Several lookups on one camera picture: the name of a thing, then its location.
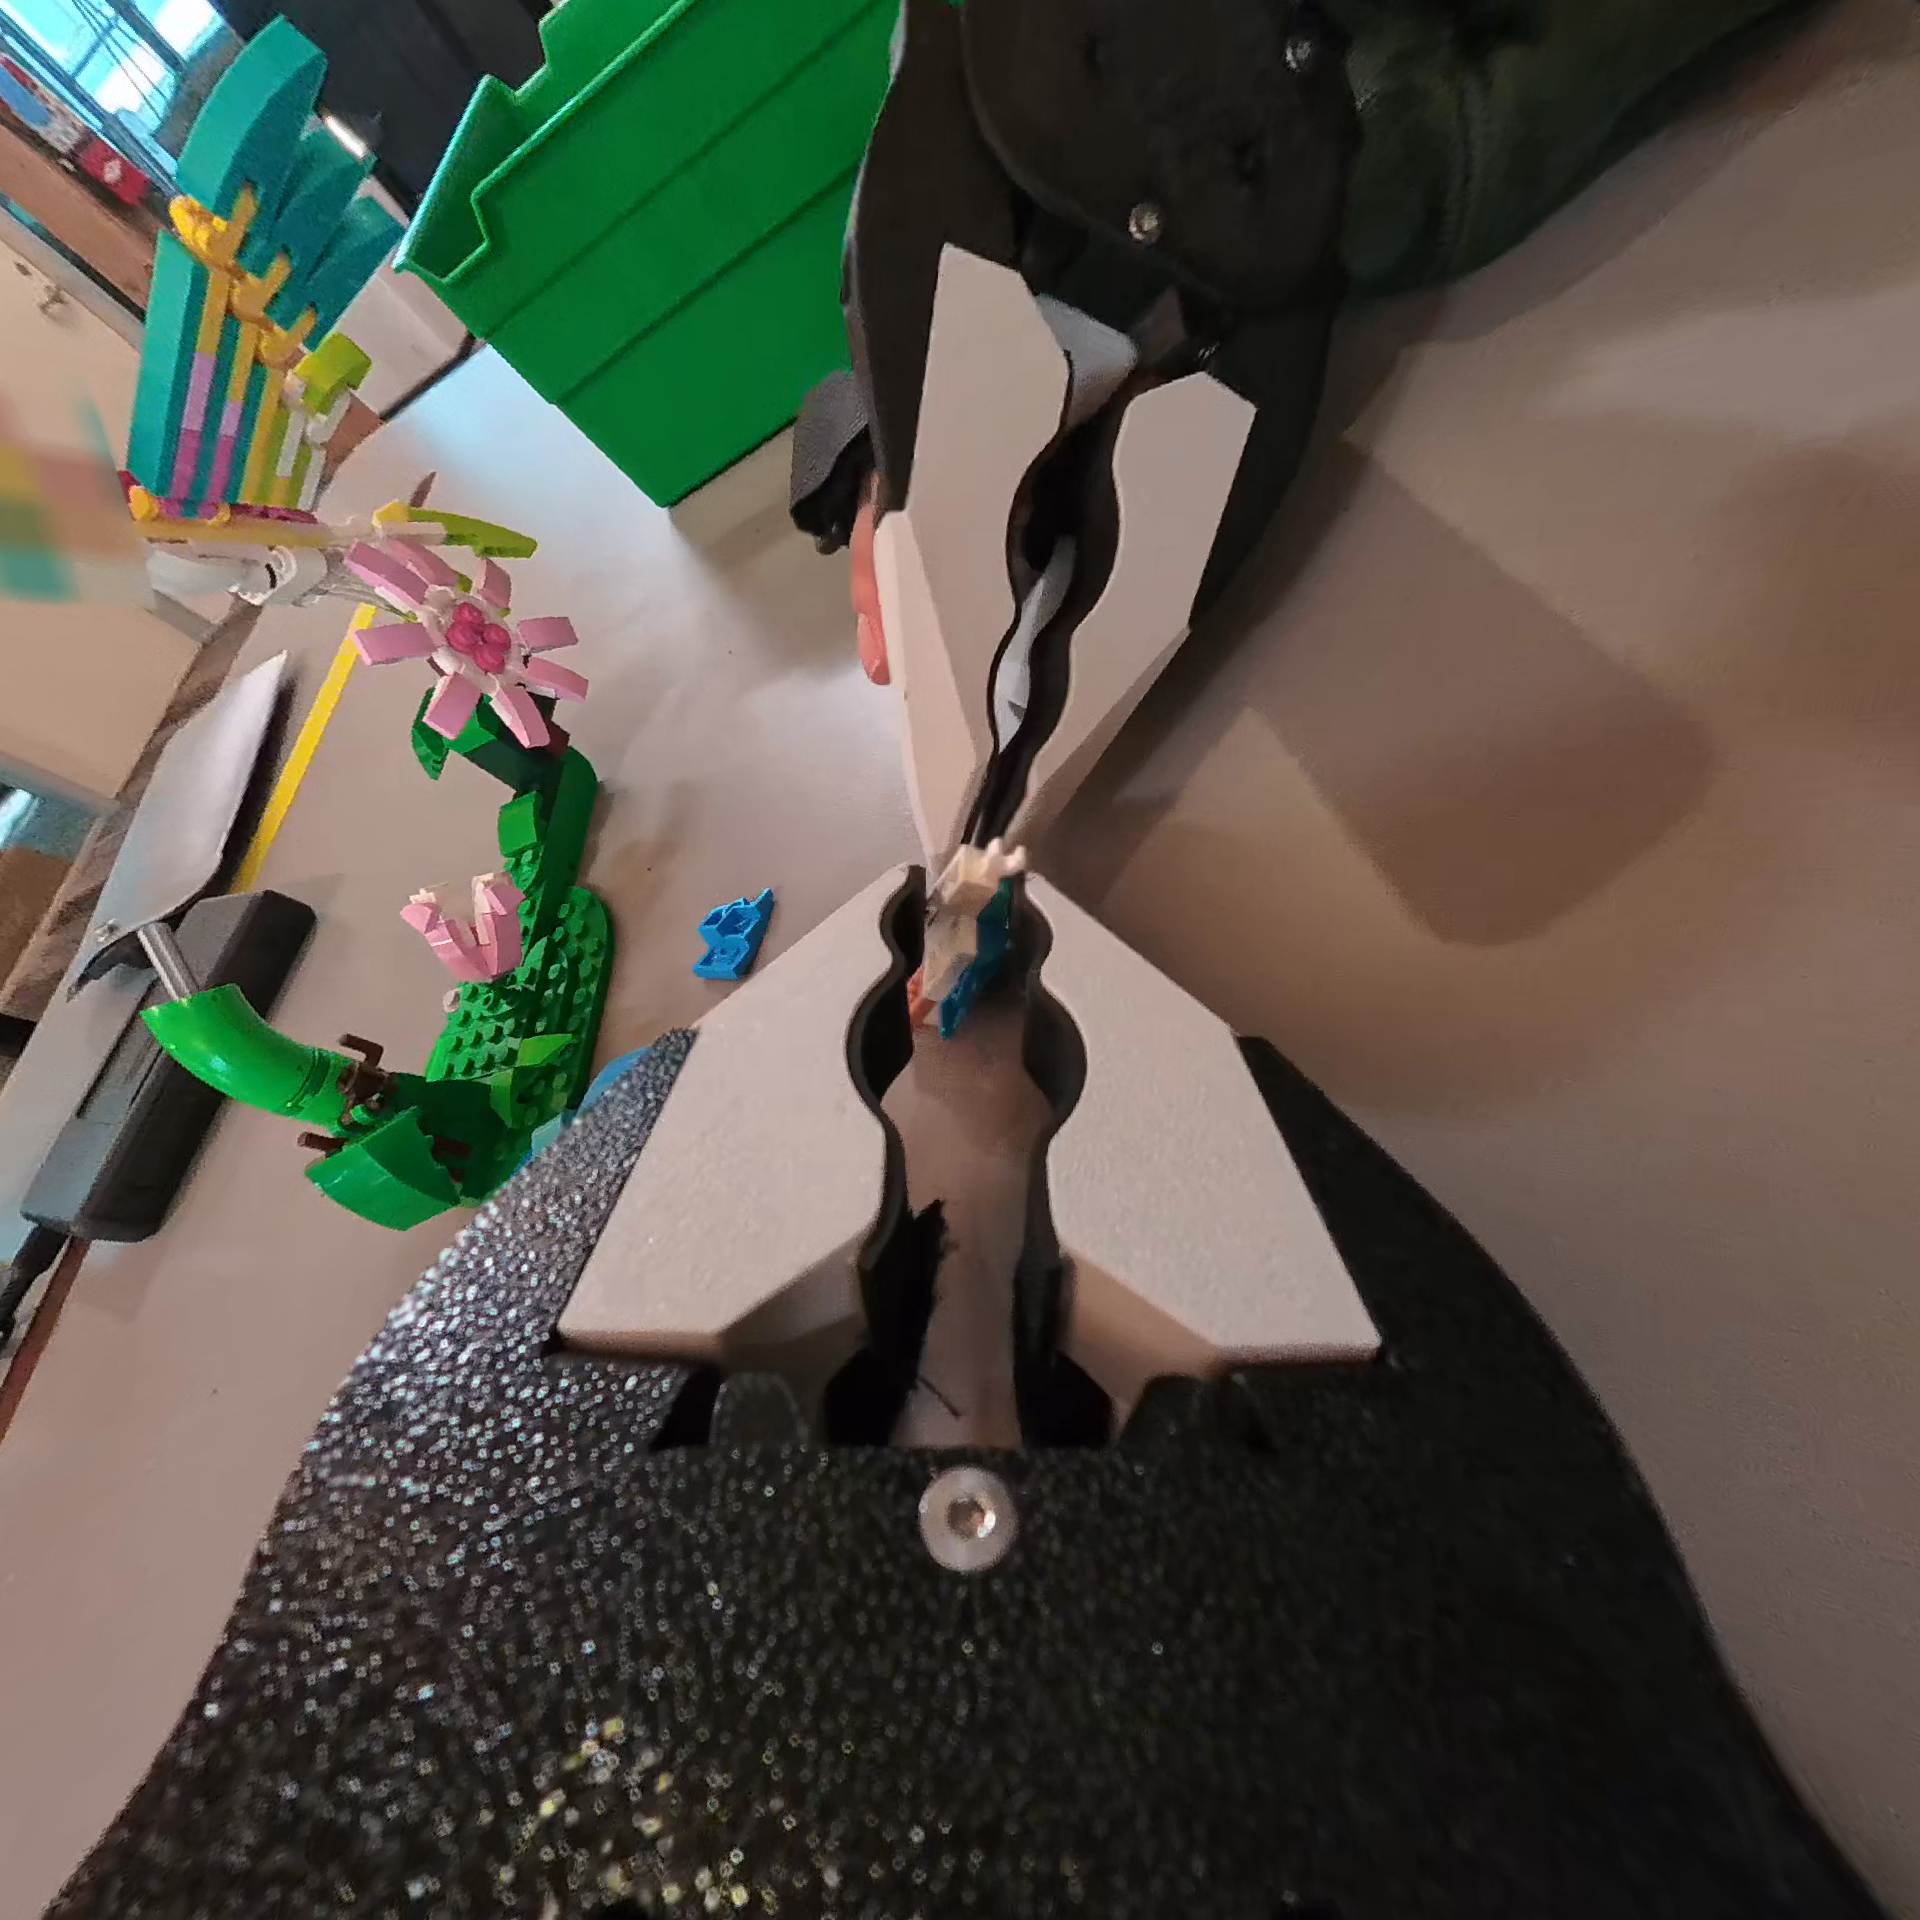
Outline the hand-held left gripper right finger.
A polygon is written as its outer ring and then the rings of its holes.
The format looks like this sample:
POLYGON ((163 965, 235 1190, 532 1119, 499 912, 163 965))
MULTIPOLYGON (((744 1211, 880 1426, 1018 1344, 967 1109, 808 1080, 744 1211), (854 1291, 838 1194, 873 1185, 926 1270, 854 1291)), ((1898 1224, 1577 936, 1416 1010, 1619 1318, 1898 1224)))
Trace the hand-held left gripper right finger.
POLYGON ((1380 1335, 1233 1029, 1049 879, 1038 986, 1083 1077, 1048 1143, 1064 1351, 1103 1387, 1370 1359, 1380 1335))

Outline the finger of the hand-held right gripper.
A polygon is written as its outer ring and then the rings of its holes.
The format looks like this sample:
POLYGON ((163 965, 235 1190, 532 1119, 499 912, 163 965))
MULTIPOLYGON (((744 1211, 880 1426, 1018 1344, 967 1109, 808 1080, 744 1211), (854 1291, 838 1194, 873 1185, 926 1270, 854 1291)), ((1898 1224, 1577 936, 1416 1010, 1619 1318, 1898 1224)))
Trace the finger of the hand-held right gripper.
POLYGON ((946 243, 908 494, 873 545, 928 872, 963 841, 992 761, 995 658, 1018 624, 1011 514, 1070 390, 1072 363, 1022 277, 946 243))
POLYGON ((1183 646, 1255 416, 1188 371, 1103 423, 1066 586, 1027 651, 1025 718, 980 789, 986 841, 1041 834, 1183 646))

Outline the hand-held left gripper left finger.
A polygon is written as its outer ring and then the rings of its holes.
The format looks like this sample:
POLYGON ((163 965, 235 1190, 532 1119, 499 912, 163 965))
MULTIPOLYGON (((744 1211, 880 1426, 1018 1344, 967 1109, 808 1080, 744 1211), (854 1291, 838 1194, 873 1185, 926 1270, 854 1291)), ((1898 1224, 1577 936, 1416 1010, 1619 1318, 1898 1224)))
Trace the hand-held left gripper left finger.
POLYGON ((866 1336, 857 1262, 905 1201, 855 1022, 918 966, 923 867, 879 874, 692 1030, 608 1224, 561 1312, 580 1353, 843 1363, 866 1336))

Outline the green lego plant pink flowers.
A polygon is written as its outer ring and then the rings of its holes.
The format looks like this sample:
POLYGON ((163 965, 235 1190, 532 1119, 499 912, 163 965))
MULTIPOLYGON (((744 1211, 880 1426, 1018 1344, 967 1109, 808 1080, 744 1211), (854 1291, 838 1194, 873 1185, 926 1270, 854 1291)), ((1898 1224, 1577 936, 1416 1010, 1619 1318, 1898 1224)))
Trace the green lego plant pink flowers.
POLYGON ((561 720, 588 679, 563 659, 579 641, 567 616, 518 610, 508 562, 538 550, 528 535, 410 501, 290 527, 295 560, 324 565, 319 589, 358 603, 343 658, 430 670, 422 767, 438 778, 467 761, 505 789, 496 862, 400 909, 450 983, 419 1072, 371 1040, 288 1038, 243 986, 194 970, 156 917, 134 927, 160 981, 144 1024, 220 1097, 299 1121, 305 1178, 331 1205, 400 1231, 489 1199, 592 1077, 614 927, 580 871, 601 786, 561 720))

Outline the blue white lego petal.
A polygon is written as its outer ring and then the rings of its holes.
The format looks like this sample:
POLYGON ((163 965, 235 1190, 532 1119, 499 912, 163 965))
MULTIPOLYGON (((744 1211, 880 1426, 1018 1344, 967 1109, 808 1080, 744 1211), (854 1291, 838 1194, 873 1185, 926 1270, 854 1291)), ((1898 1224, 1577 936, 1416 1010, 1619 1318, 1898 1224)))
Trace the blue white lego petal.
POLYGON ((937 1026, 948 1040, 996 981, 1014 949, 1016 894, 1027 849, 1000 837, 961 845, 928 888, 918 973, 905 986, 912 1026, 937 1026))

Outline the person's right forearm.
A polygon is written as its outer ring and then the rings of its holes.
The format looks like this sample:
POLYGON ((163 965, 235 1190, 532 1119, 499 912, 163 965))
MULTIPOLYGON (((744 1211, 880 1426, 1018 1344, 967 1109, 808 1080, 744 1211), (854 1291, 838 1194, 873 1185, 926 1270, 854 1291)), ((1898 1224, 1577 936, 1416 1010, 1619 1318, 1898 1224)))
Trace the person's right forearm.
POLYGON ((1531 234, 1798 2, 1334 2, 1360 119, 1350 290, 1459 281, 1531 234))

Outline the small blue lego piece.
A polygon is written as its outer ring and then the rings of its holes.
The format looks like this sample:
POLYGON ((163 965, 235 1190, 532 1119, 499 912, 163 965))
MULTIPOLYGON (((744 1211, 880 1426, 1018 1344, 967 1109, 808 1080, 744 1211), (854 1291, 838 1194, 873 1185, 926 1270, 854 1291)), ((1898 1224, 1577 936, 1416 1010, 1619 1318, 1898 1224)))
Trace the small blue lego piece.
POLYGON ((690 970, 730 984, 744 981, 759 960, 776 907, 776 888, 763 886, 755 895, 738 895, 705 914, 700 922, 705 949, 690 970))

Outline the colourful lego bird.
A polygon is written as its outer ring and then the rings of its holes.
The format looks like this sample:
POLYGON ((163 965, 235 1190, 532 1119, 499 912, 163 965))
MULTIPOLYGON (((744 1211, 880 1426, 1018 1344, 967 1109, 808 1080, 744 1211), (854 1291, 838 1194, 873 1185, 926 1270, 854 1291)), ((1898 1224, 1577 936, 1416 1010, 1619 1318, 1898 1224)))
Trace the colourful lego bird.
POLYGON ((395 251, 371 155, 321 119, 323 49, 286 17, 226 65, 159 233, 129 449, 34 442, 6 421, 6 599, 146 605, 140 562, 255 605, 390 599, 358 567, 374 518, 319 511, 368 355, 346 309, 395 251))

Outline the person's right hand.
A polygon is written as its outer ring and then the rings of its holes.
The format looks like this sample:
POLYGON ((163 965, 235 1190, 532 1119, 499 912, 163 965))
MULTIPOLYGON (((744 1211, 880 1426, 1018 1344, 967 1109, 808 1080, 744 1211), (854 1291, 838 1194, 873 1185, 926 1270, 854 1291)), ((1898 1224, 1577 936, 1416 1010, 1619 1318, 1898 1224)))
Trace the person's right hand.
POLYGON ((850 605, 855 616, 855 654, 863 666, 863 674, 873 686, 890 686, 891 680, 891 664, 890 664, 890 649, 883 629, 883 607, 880 607, 880 583, 875 569, 875 531, 879 531, 880 506, 875 494, 870 489, 860 501, 854 518, 854 531, 848 541, 850 555, 850 571, 848 571, 848 586, 850 586, 850 605))

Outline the green plastic bin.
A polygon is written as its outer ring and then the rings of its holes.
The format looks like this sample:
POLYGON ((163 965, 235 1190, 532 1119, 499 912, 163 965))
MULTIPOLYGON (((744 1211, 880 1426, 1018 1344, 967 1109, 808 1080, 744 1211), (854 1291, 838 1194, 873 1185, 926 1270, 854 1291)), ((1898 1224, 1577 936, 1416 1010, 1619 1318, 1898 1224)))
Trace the green plastic bin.
POLYGON ((398 251, 660 506, 848 363, 848 207, 899 3, 570 2, 482 78, 398 251))

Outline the yellow tape strip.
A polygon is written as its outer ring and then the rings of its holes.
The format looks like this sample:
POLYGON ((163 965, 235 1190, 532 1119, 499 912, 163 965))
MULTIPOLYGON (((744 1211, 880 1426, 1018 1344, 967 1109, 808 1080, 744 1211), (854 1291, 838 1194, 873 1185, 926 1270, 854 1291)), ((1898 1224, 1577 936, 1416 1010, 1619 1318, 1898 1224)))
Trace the yellow tape strip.
POLYGON ((311 704, 305 707, 299 729, 294 736, 294 743, 286 746, 284 757, 280 758, 278 776, 271 786, 265 801, 259 808, 252 837, 239 858, 239 865, 228 882, 228 894, 241 895, 256 888, 259 874, 268 863, 271 853, 274 849, 281 829, 294 813, 306 774, 314 767, 314 758, 321 751, 321 743, 329 731, 331 718, 342 706, 346 687, 361 664, 361 655, 358 651, 359 634, 374 625, 376 607, 371 603, 361 603, 351 619, 351 625, 337 649, 335 658, 328 664, 328 672, 315 690, 311 704))

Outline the black power bank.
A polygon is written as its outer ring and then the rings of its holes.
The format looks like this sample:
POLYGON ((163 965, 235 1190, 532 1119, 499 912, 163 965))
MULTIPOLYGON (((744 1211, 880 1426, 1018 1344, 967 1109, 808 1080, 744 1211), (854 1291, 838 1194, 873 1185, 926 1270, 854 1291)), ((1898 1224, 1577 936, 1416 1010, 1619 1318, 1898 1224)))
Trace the black power bank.
MULTIPOLYGON (((268 1014, 295 970, 319 912, 280 890, 210 895, 177 927, 201 986, 234 984, 268 1014)), ((63 1129, 28 1154, 18 1211, 28 1227, 76 1241, 146 1241, 171 1214, 198 1165, 223 1097, 160 1048, 144 1014, 168 1000, 137 939, 87 981, 72 1011, 106 1016, 81 1054, 76 1093, 52 1094, 63 1129)))

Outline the grey flat pouch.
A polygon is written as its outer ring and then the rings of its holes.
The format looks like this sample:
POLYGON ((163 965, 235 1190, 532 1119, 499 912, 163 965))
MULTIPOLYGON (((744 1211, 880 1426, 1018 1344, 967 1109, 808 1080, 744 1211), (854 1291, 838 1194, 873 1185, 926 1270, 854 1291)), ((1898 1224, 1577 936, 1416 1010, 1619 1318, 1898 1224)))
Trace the grey flat pouch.
POLYGON ((67 973, 64 999, 136 965, 152 927, 177 933, 183 914, 215 890, 288 682, 288 654, 271 655, 228 680, 163 746, 67 973))

